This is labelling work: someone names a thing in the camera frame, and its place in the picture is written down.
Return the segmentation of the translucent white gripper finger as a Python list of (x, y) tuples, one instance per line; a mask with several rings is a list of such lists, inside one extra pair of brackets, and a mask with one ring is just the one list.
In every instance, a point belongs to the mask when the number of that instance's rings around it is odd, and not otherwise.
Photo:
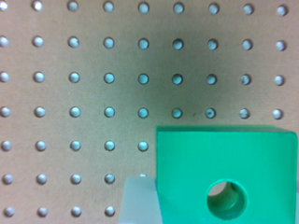
[(127, 177), (118, 224), (163, 224), (154, 177)]

